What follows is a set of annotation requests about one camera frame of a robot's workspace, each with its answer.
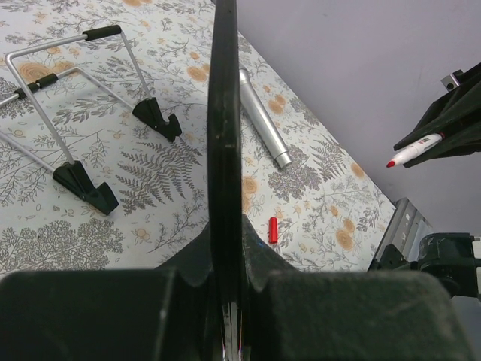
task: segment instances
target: black foam grip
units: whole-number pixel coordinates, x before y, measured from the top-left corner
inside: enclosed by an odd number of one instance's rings
[[[37,90],[40,89],[40,87],[36,83],[30,83],[28,87],[32,93],[35,93],[37,92]],[[18,94],[18,99],[24,99],[27,97],[27,95],[25,94],[22,88],[18,88],[17,90],[14,91],[14,93]]]
[[[92,41],[97,39],[106,38],[107,36],[118,35],[122,32],[122,29],[118,25],[105,26],[104,28],[86,30],[82,34],[87,35],[86,41]]]
[[[49,85],[52,85],[52,84],[56,83],[58,79],[59,78],[54,73],[52,73],[52,74],[48,74],[44,77],[41,77],[40,79],[38,79],[35,82],[39,85],[40,89],[43,89],[43,88],[45,88]]]

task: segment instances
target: metal cylinder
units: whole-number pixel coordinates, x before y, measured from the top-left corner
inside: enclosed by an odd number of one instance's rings
[[[239,78],[240,102],[242,103],[242,106],[249,114],[249,118],[251,122],[253,122],[254,128],[274,160],[281,169],[285,168],[292,163],[289,150],[272,123],[271,117],[269,117],[264,105],[262,105],[261,99],[257,96],[256,91],[250,83],[249,73],[243,66],[239,68]]]

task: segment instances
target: floral tablecloth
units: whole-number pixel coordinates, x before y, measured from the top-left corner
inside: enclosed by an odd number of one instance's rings
[[[119,207],[108,217],[0,143],[0,275],[20,269],[153,268],[208,220],[206,113],[214,5],[208,0],[0,0],[2,53],[82,31],[122,26],[148,86],[183,135],[173,144],[78,74],[37,93],[94,183]],[[295,163],[278,171],[242,115],[243,209],[302,270],[366,269],[393,206],[242,36],[241,62]],[[27,82],[79,65],[132,104],[145,97],[121,38],[16,59]],[[18,86],[0,64],[2,98]],[[0,108],[0,130],[57,166],[65,159],[28,101]]]

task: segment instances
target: red cap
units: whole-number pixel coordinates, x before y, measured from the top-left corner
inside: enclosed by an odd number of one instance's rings
[[[277,243],[277,218],[271,217],[269,220],[269,243]]]

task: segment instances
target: white marker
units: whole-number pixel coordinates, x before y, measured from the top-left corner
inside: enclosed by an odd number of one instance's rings
[[[433,146],[435,146],[443,139],[443,133],[426,135],[418,141],[415,141],[414,143],[408,145],[402,151],[396,154],[386,167],[392,168],[396,165],[403,165],[404,163],[407,163],[410,160],[416,158],[417,156],[420,156],[421,154],[430,150]]]

